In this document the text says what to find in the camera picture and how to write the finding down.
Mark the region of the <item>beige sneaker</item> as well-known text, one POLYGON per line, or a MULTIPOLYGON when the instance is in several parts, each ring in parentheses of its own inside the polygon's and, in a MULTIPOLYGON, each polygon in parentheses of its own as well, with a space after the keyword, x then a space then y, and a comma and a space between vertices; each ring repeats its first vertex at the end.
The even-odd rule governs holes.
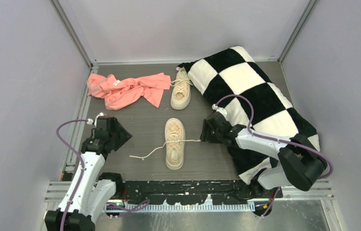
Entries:
POLYGON ((170 99, 171 107, 175 110, 185 109, 191 100, 191 87, 193 83, 184 67, 178 70, 176 79, 171 81, 171 86, 173 87, 170 99))
POLYGON ((164 127, 165 142, 162 146, 153 149, 145 156, 130 155, 131 158, 145 160, 155 151, 159 149, 166 150, 165 163, 171 170, 179 170, 184 163, 185 144, 187 142, 200 142, 201 140, 187 140, 185 128, 182 122, 177 118, 170 118, 167 120, 164 127))

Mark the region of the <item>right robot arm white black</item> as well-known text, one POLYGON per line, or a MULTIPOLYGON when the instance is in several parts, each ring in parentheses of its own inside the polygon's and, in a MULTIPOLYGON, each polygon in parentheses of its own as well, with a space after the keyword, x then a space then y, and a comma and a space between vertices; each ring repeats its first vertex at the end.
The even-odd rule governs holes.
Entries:
POLYGON ((218 111, 204 119, 201 141, 222 143, 239 151, 254 151, 277 160, 274 168, 260 167, 262 172, 251 184, 253 195, 260 198, 280 186, 292 185, 309 191, 328 168, 327 160, 304 135, 279 138, 249 130, 244 125, 232 126, 225 114, 218 111))

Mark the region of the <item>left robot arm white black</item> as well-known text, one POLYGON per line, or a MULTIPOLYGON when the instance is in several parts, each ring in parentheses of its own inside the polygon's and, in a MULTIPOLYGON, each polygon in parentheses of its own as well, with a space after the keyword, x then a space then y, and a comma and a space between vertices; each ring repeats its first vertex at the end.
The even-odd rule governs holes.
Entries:
POLYGON ((100 173, 108 155, 122 147, 132 135, 112 116, 99 113, 85 122, 93 126, 91 136, 82 143, 81 152, 57 137, 79 159, 72 182, 56 210, 47 211, 44 222, 49 231, 93 231, 108 200, 119 199, 124 183, 118 173, 100 173))

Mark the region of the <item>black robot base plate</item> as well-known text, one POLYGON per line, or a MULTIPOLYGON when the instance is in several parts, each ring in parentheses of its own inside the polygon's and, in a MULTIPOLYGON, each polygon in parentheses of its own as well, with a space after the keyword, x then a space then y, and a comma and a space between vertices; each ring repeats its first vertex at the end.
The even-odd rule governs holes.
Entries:
POLYGON ((111 199, 133 205, 147 199, 151 205, 202 205, 207 199, 214 205, 242 205, 250 199, 269 202, 275 194, 281 198, 283 194, 276 191, 242 180, 128 180, 111 199))

